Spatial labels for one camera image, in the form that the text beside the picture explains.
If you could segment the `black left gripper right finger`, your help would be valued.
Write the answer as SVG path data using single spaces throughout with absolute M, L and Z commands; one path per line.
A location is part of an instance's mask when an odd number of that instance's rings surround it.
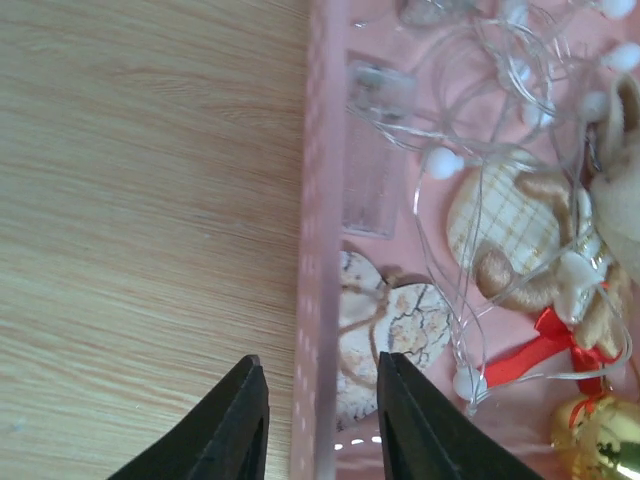
M 380 354 L 377 400 L 387 479 L 540 478 L 471 423 L 400 353 Z

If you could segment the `clear battery box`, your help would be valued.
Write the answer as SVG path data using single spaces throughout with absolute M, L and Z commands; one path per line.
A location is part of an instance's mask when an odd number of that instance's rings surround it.
M 364 60 L 349 64 L 342 224 L 352 235 L 394 236 L 406 151 L 382 132 L 409 125 L 417 80 Z

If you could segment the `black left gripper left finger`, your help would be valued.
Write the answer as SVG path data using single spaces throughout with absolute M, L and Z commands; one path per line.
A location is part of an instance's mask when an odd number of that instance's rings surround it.
M 122 479 L 263 479 L 269 390 L 244 356 L 168 433 L 113 473 Z

